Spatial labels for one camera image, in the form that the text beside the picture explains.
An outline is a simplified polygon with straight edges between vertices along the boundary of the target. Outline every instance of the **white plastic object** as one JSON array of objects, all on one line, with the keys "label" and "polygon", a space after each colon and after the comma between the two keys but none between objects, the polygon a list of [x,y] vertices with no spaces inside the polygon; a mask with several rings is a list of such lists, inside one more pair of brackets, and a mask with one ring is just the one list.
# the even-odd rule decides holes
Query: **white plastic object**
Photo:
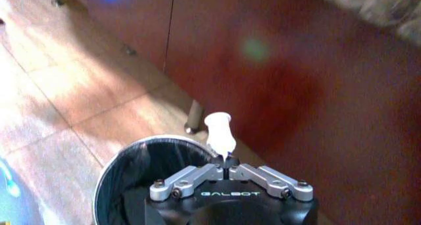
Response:
[{"label": "white plastic object", "polygon": [[205,125],[209,130],[207,145],[222,156],[224,161],[236,149],[236,140],[230,134],[229,122],[230,115],[225,112],[215,112],[205,118]]}]

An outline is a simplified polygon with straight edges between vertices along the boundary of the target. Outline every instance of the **trash can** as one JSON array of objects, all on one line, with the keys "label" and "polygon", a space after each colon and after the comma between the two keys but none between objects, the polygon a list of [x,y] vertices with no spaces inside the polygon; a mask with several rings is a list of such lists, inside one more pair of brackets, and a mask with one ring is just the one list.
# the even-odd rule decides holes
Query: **trash can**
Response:
[{"label": "trash can", "polygon": [[95,191],[95,225],[144,224],[149,186],[188,165],[204,166],[215,153],[189,138],[159,135],[132,143],[105,166]]}]

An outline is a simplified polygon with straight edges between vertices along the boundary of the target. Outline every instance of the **tiled floor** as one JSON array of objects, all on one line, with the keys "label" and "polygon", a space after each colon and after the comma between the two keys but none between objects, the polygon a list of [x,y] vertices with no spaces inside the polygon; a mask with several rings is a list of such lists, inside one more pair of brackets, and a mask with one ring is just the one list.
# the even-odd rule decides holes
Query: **tiled floor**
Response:
[{"label": "tiled floor", "polygon": [[185,135],[192,99],[75,0],[49,1],[0,0],[0,157],[55,215],[48,224],[89,225],[104,164],[145,136]]}]

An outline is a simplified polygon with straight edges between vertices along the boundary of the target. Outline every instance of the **green light spot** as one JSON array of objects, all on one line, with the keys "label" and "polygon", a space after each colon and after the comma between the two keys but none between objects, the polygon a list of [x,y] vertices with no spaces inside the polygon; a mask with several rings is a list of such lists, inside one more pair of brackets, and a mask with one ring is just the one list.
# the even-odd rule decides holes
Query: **green light spot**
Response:
[{"label": "green light spot", "polygon": [[248,39],[242,46],[242,54],[256,62],[264,62],[269,58],[269,48],[257,39]]}]

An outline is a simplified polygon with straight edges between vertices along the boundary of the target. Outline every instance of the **screw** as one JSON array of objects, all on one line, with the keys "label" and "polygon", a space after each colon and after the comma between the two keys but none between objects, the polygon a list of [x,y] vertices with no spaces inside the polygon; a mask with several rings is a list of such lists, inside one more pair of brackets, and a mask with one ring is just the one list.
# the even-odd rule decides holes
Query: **screw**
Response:
[{"label": "screw", "polygon": [[288,199],[290,197],[290,195],[292,195],[290,189],[282,190],[281,196],[282,196],[284,199]]},{"label": "screw", "polygon": [[298,180],[298,186],[300,187],[308,187],[309,186],[309,183],[304,180]]},{"label": "screw", "polygon": [[165,185],[165,181],[163,179],[157,179],[155,182],[153,182],[153,186],[156,188],[163,188]]},{"label": "screw", "polygon": [[185,186],[185,185],[188,185],[188,184],[189,184],[189,182],[188,182],[188,181],[180,181],[179,183],[180,183],[180,185],[183,185],[183,186]]},{"label": "screw", "polygon": [[181,190],[179,188],[173,189],[171,192],[172,197],[176,199],[181,198]]}]

